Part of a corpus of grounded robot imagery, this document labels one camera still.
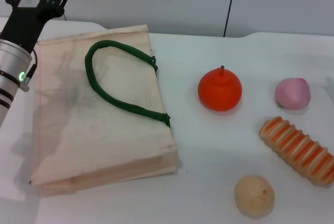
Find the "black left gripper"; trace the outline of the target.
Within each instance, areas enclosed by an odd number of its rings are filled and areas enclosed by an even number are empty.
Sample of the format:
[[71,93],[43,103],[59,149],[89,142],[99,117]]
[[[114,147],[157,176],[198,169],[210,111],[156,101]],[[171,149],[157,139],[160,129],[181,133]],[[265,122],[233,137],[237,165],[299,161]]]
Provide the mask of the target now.
[[32,50],[45,24],[63,16],[68,0],[40,0],[37,7],[19,7],[20,1],[6,0],[12,6],[12,13],[1,32],[1,39]]

